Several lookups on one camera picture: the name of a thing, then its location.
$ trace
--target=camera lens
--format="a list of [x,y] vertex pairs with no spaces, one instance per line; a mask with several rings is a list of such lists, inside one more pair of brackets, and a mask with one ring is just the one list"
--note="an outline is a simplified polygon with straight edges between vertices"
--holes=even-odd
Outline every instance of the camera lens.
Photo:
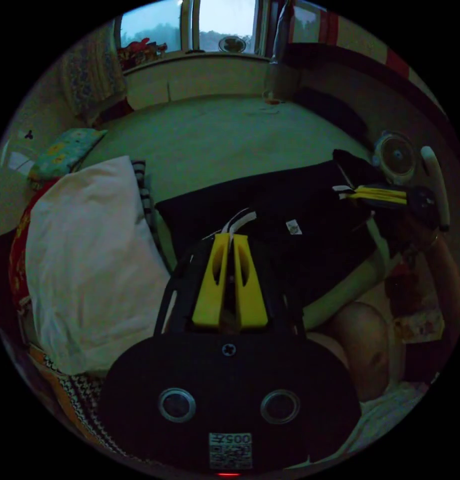
[[300,410],[300,400],[289,390],[275,390],[261,403],[261,414],[271,424],[286,424],[292,421]]
[[181,388],[169,388],[162,392],[158,407],[163,417],[177,423],[187,422],[196,410],[195,399]]

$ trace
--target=hand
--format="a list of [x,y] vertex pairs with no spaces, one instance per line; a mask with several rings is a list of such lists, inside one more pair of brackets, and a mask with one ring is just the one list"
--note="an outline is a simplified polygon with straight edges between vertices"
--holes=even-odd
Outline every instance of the hand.
[[437,230],[431,230],[406,212],[397,225],[397,235],[405,243],[410,242],[418,250],[425,252],[435,242]]

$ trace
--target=fisheye image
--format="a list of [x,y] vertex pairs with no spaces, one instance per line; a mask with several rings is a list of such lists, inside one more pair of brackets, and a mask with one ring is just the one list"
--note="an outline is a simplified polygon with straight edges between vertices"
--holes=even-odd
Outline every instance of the fisheye image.
[[403,57],[306,0],[159,0],[41,72],[0,141],[0,338],[61,435],[296,479],[411,417],[460,336],[460,144]]

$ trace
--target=screw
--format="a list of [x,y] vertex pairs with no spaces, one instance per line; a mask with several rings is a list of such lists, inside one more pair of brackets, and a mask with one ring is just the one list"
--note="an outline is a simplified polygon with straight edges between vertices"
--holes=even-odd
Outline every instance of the screw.
[[232,343],[226,343],[222,346],[221,352],[226,357],[232,357],[236,354],[236,346]]

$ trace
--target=white handle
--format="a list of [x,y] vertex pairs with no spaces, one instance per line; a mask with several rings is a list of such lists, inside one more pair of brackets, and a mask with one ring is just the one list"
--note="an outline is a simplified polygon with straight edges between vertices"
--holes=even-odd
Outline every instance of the white handle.
[[446,196],[445,182],[441,174],[440,165],[436,159],[435,153],[429,146],[424,146],[420,150],[427,174],[431,178],[432,190],[436,197],[436,206],[440,216],[440,230],[446,232],[450,228],[450,209],[448,207],[448,198]]

